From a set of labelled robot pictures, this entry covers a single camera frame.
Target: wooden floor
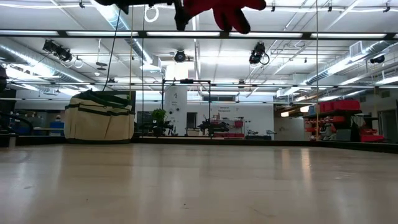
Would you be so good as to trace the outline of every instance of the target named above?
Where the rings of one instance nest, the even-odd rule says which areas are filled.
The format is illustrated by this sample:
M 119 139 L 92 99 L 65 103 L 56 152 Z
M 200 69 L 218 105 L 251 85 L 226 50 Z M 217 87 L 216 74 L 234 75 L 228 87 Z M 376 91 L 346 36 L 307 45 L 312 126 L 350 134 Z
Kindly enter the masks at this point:
M 398 155 L 327 148 L 0 152 L 0 223 L 398 223 Z

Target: light fixture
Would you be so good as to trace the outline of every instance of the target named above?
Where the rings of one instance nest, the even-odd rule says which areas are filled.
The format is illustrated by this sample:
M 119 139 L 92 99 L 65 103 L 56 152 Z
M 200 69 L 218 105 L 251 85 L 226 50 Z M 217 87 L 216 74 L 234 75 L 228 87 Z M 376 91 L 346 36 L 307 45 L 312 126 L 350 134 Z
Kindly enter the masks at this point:
M 220 32 L 147 32 L 149 37 L 216 37 Z
M 238 32 L 229 33 L 230 37 L 272 37 L 272 38 L 300 38 L 303 36 L 302 33 L 291 33 L 291 32 L 250 32 L 248 34 L 240 34 Z
M 308 113 L 309 109 L 310 109 L 310 106 L 303 106 L 302 108 L 300 108 L 300 112 Z
M 340 96 L 325 96 L 325 97 L 319 98 L 319 101 L 329 101 L 329 100 L 337 99 L 339 97 Z
M 283 112 L 280 114 L 281 117 L 286 118 L 289 116 L 289 112 Z
M 58 36 L 57 31 L 42 30 L 0 30 L 0 35 L 53 35 Z
M 384 85 L 388 83 L 398 82 L 398 76 L 385 78 L 381 81 L 376 82 L 377 85 Z
M 373 38 L 385 38 L 387 34 L 334 34 L 334 33 L 323 33 L 323 34 L 311 34 L 311 38 L 347 38 L 347 39 L 373 39 Z
M 114 36 L 114 31 L 67 31 L 69 36 Z M 136 37 L 138 32 L 131 31 L 117 31 L 116 37 Z
M 364 91 L 365 91 L 365 90 L 355 91 L 355 92 L 349 93 L 349 94 L 347 94 L 347 95 L 345 95 L 345 96 L 354 96 L 354 95 L 357 95 L 358 93 L 362 93 L 362 92 L 364 92 Z

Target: black object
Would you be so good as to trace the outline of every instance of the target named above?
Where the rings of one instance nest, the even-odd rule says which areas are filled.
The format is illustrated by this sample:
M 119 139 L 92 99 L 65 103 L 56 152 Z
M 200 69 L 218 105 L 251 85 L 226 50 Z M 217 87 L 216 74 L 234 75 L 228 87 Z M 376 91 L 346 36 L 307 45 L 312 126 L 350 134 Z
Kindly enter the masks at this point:
M 386 9 L 383 10 L 383 12 L 388 12 L 388 11 L 390 11 L 390 9 L 391 9 L 391 7 L 390 7 L 390 5 L 389 5 L 388 2 L 387 2 L 387 3 L 386 3 Z
M 207 119 L 205 117 L 205 121 L 201 122 L 201 125 L 198 125 L 201 131 L 203 133 L 205 132 L 206 129 L 209 130 L 209 135 L 212 136 L 214 135 L 214 132 L 227 132 L 229 131 L 227 124 L 225 122 L 221 122 L 220 124 L 213 124 L 210 122 L 210 118 Z
M 174 60 L 176 62 L 184 62 L 187 56 L 185 55 L 183 50 L 178 50 L 174 56 Z
M 2 93 L 7 86 L 7 72 L 6 69 L 0 65 L 0 93 Z
M 70 62 L 73 59 L 70 49 L 65 49 L 52 40 L 45 40 L 43 50 L 49 54 L 54 54 L 54 56 L 58 57 L 63 62 Z
M 80 6 L 82 9 L 84 9 L 84 8 L 86 7 L 86 6 L 83 5 L 83 0 L 80 0 L 79 6 Z
M 383 63 L 385 61 L 385 59 L 386 59 L 385 56 L 382 55 L 382 56 L 377 57 L 377 58 L 372 58 L 370 60 L 370 63 Z
M 192 18 L 185 12 L 184 8 L 181 5 L 180 0 L 95 0 L 95 1 L 104 6 L 110 6 L 112 4 L 115 4 L 115 5 L 117 5 L 118 8 L 120 8 L 126 14 L 129 14 L 129 6 L 146 5 L 147 4 L 147 5 L 149 5 L 149 7 L 152 7 L 156 4 L 164 4 L 164 3 L 171 6 L 174 3 L 175 25 L 177 27 L 177 30 L 180 30 L 180 31 L 185 30 L 185 26 L 188 24 L 189 20 Z
M 193 79 L 186 78 L 186 79 L 180 80 L 180 83 L 193 84 Z
M 268 61 L 266 63 L 261 62 L 264 56 L 268 58 Z M 257 65 L 258 63 L 267 65 L 269 63 L 269 56 L 266 54 L 266 47 L 264 46 L 264 43 L 258 42 L 256 44 L 249 57 L 249 62 L 252 65 Z

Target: beige cover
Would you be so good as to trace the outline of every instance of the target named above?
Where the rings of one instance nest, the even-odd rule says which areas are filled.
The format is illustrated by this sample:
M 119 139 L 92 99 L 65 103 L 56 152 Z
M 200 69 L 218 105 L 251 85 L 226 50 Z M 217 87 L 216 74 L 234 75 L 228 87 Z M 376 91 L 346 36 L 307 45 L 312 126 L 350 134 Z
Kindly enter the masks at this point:
M 87 141 L 131 139 L 134 134 L 134 115 L 130 110 L 131 106 L 114 108 L 91 100 L 72 98 L 65 110 L 65 137 Z

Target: ceiling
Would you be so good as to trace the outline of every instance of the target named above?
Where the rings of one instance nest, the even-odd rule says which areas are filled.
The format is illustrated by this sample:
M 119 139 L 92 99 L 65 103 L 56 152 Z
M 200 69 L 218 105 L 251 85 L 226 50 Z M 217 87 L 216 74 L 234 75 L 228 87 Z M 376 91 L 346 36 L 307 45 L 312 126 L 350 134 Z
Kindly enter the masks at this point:
M 90 1 L 83 1 L 84 9 L 77 6 L 78 0 L 39 0 L 39 1 L 0 1 L 0 29 L 64 29 L 64 30 L 112 30 L 105 18 L 92 7 Z M 318 13 L 318 28 L 315 12 L 303 12 L 315 9 L 315 0 L 277 0 L 275 12 L 271 12 L 271 2 L 268 1 L 266 10 L 258 12 L 244 9 L 244 13 L 251 24 L 253 31 L 297 31 L 315 32 L 317 30 L 328 32 L 397 32 L 396 18 L 398 1 L 389 1 L 391 11 L 383 13 L 386 0 L 333 0 L 331 12 Z M 319 9 L 326 9 L 329 0 L 319 0 Z M 343 13 L 350 5 L 356 4 L 352 10 Z M 14 4 L 25 7 L 36 6 L 73 6 L 55 9 L 32 9 L 19 7 L 6 7 L 5 4 Z M 175 30 L 174 10 L 166 6 L 159 7 L 159 18 L 154 22 L 144 19 L 145 7 L 134 7 L 130 15 L 122 14 L 122 18 L 132 27 L 132 30 Z M 155 16 L 155 10 L 148 10 L 147 16 Z M 187 30 L 193 30 L 192 21 Z M 196 30 L 219 30 L 215 24 L 213 13 L 206 11 L 196 18 Z M 38 37 L 10 37 L 13 41 L 26 46 L 42 55 L 44 38 Z M 95 75 L 98 61 L 109 63 L 109 52 L 112 48 L 112 39 L 103 39 L 97 59 L 98 39 L 53 39 L 56 43 L 71 49 L 71 53 L 79 56 L 84 61 L 81 68 L 71 67 L 74 71 L 88 78 L 105 82 L 106 72 Z M 298 40 L 244 40 L 244 39 L 198 39 L 199 54 L 195 58 L 195 43 L 193 39 L 140 39 L 138 40 L 144 50 L 151 55 L 158 56 L 163 65 L 173 63 L 172 54 L 182 49 L 185 53 L 200 63 L 199 78 L 213 82 L 238 82 L 244 79 L 246 83 L 276 83 L 300 84 L 296 75 L 306 75 L 321 69 L 326 63 L 333 61 L 349 51 L 350 45 L 356 41 L 298 41 Z M 257 42 L 264 42 L 271 57 L 271 62 L 264 67 L 252 68 L 248 63 L 251 50 Z M 134 61 L 130 60 L 130 46 L 123 39 L 116 39 L 114 54 L 109 71 L 110 77 L 115 77 L 119 82 L 128 82 L 130 66 L 132 81 L 159 82 L 162 74 L 159 72 L 142 72 L 141 63 L 137 55 Z M 386 63 L 395 60 L 395 54 L 390 53 Z M 193 62 L 189 63 L 189 78 L 196 78 Z M 359 63 L 339 73 L 340 77 L 333 75 L 327 78 L 329 85 L 337 85 L 344 79 L 351 78 L 364 72 L 364 63 Z

